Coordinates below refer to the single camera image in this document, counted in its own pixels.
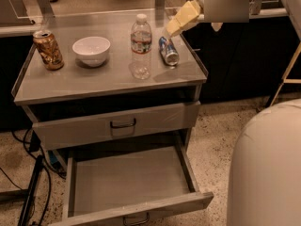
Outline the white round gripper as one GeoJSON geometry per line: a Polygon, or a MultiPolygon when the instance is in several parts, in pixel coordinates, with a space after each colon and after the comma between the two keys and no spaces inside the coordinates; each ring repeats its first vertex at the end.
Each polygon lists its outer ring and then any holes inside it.
{"type": "MultiPolygon", "coordinates": [[[[171,39],[180,35],[183,31],[196,26],[201,15],[201,8],[204,8],[204,0],[187,1],[179,9],[169,8],[166,10],[168,21],[163,29],[163,36],[171,39]]],[[[218,32],[222,23],[211,23],[215,32],[218,32]]]]}

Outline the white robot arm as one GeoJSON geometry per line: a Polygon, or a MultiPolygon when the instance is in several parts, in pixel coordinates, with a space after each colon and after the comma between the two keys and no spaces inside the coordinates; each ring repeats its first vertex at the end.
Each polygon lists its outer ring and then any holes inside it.
{"type": "Polygon", "coordinates": [[[193,130],[188,150],[197,179],[214,198],[205,211],[164,226],[301,226],[301,100],[272,105],[238,121],[205,111],[210,131],[193,130]]]}

